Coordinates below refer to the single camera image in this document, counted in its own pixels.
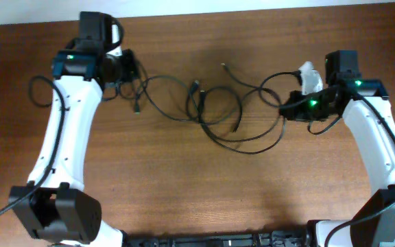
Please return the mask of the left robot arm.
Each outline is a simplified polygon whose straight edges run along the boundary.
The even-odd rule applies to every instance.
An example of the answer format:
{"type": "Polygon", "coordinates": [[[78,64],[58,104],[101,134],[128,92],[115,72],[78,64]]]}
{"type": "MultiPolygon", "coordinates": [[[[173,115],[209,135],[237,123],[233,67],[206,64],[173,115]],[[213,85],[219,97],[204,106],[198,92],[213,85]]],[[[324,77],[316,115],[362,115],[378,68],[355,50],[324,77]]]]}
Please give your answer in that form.
{"type": "Polygon", "coordinates": [[[131,50],[62,50],[53,59],[53,101],[43,146],[25,186],[13,186],[13,212],[33,239],[64,246],[127,246],[84,193],[84,157],[107,83],[137,78],[131,50]]]}

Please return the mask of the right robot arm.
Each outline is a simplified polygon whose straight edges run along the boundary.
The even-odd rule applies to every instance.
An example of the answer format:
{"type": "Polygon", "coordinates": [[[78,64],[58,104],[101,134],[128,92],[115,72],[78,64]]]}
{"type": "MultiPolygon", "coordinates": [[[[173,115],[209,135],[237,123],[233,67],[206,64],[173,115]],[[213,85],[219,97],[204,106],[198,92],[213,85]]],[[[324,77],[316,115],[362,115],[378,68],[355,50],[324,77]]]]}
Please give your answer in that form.
{"type": "Polygon", "coordinates": [[[352,219],[309,223],[310,245],[395,246],[395,123],[382,82],[340,80],[315,93],[293,91],[279,112],[308,124],[331,115],[343,119],[370,182],[371,196],[352,219]]]}

